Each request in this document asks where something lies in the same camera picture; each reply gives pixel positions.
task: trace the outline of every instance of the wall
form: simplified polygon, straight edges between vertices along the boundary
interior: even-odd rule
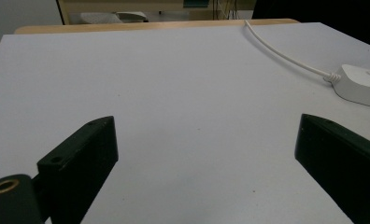
[[[25,25],[62,24],[55,0],[0,0],[0,40]]]

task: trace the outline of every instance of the power outlet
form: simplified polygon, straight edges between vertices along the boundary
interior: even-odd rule
[[[341,78],[333,83],[336,94],[345,100],[370,105],[370,70],[342,64],[336,72]]]

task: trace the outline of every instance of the white power strip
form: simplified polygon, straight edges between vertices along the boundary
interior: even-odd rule
[[[333,82],[336,94],[345,100],[370,105],[370,70],[343,64],[336,72],[340,79]]]

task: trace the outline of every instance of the white table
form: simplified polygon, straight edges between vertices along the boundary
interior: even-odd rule
[[[370,46],[320,23],[258,26],[324,71]],[[0,177],[113,115],[119,161],[82,223],[351,223],[295,160],[301,114],[370,140],[370,107],[262,47],[244,26],[6,35]]]

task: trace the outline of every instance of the white cable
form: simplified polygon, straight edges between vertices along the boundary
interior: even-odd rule
[[[276,50],[275,48],[273,48],[272,46],[270,46],[268,43],[266,43],[263,39],[261,39],[254,31],[254,29],[252,28],[252,26],[249,24],[248,21],[245,21],[246,25],[248,26],[249,30],[252,32],[252,34],[261,42],[263,43],[267,48],[269,48],[270,50],[272,50],[273,52],[275,52],[278,56],[284,58],[285,60],[287,61],[290,61],[300,67],[303,67],[305,68],[306,70],[310,71],[310,72],[313,72],[313,73],[316,73],[320,76],[322,76],[324,78],[325,81],[328,81],[328,82],[332,82],[332,83],[335,83],[336,81],[338,81],[340,79],[340,75],[336,74],[336,73],[326,73],[326,72],[323,72],[319,69],[316,69],[316,68],[313,68],[313,67],[310,67],[308,65],[305,65],[303,63],[300,63],[298,61],[296,61],[295,59],[292,59],[290,57],[288,57],[287,55],[281,53],[280,51]]]

